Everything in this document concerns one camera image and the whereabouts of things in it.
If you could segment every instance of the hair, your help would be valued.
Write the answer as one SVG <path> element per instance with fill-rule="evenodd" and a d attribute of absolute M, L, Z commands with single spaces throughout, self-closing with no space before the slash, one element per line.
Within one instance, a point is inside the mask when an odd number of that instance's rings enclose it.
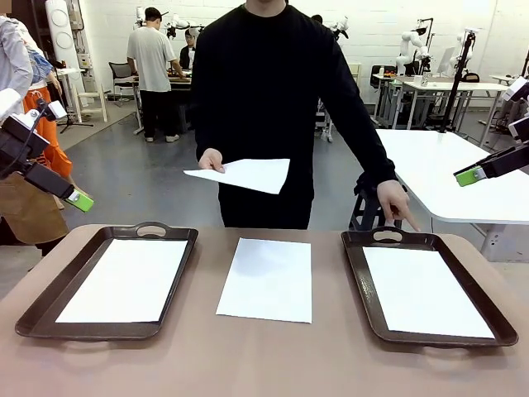
<path fill-rule="evenodd" d="M 155 22 L 157 19 L 162 20 L 162 14 L 158 9 L 149 7 L 145 10 L 145 20 L 149 22 Z"/>

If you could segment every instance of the black pants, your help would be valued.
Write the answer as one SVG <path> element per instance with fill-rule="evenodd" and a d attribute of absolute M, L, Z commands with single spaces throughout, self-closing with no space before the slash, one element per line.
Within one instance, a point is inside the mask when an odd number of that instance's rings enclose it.
<path fill-rule="evenodd" d="M 35 244 L 35 246 L 41 250 L 42 256 L 48 255 L 57 244 L 59 244 L 64 237 L 53 240 L 52 242 L 43 242 L 41 244 Z M 0 220 L 0 246 L 16 246 L 22 243 L 13 234 L 11 228 L 4 219 Z"/>
<path fill-rule="evenodd" d="M 165 136 L 177 135 L 179 119 L 171 100 L 171 92 L 155 93 L 152 91 L 140 91 L 140 96 L 145 138 L 155 137 L 157 125 L 164 132 Z"/>
<path fill-rule="evenodd" d="M 312 194 L 267 194 L 219 185 L 218 201 L 225 227 L 306 230 Z"/>

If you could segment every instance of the brown apron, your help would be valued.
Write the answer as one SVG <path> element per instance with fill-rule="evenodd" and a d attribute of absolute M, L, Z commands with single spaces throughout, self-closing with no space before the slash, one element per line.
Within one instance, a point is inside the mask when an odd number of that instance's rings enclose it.
<path fill-rule="evenodd" d="M 52 242 L 68 234 L 53 196 L 26 182 L 17 173 L 0 180 L 0 216 L 15 237 L 25 244 Z"/>

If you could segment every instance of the orange pants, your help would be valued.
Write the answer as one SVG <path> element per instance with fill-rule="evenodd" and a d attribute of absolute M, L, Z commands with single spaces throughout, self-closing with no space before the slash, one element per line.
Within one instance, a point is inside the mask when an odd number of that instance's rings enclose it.
<path fill-rule="evenodd" d="M 37 107 L 37 99 L 42 98 L 46 102 L 51 102 L 50 91 L 47 87 L 29 91 L 24 98 L 24 111 L 29 112 Z M 36 127 L 37 133 L 46 139 L 50 145 L 44 149 L 44 164 L 55 171 L 63 178 L 72 173 L 72 162 L 68 156 L 60 149 L 57 140 L 57 123 L 49 122 L 45 117 L 41 119 Z"/>

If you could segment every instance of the tray handle hole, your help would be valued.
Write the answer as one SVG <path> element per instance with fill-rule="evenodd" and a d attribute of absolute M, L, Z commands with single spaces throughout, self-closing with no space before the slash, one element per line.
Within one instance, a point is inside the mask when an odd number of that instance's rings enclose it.
<path fill-rule="evenodd" d="M 162 227 L 157 226 L 144 226 L 140 227 L 137 231 L 139 237 L 148 236 L 155 234 L 156 236 L 165 237 L 167 231 Z"/>
<path fill-rule="evenodd" d="M 403 240 L 403 235 L 397 232 L 386 231 L 386 232 L 376 232 L 373 235 L 373 238 L 377 242 L 380 242 L 382 240 L 393 240 L 395 242 L 401 242 Z"/>

